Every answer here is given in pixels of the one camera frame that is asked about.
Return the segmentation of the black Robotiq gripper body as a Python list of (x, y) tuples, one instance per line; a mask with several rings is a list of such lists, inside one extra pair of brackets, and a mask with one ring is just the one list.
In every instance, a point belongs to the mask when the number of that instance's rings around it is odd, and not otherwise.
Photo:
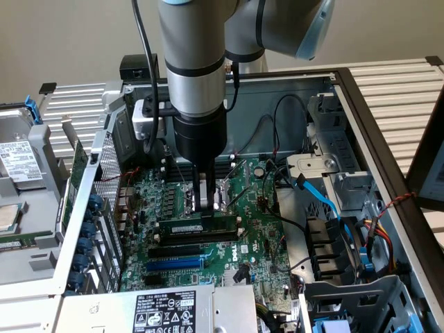
[(227, 112), (223, 106), (204, 117), (173, 117), (176, 148), (197, 167), (209, 167), (227, 143)]

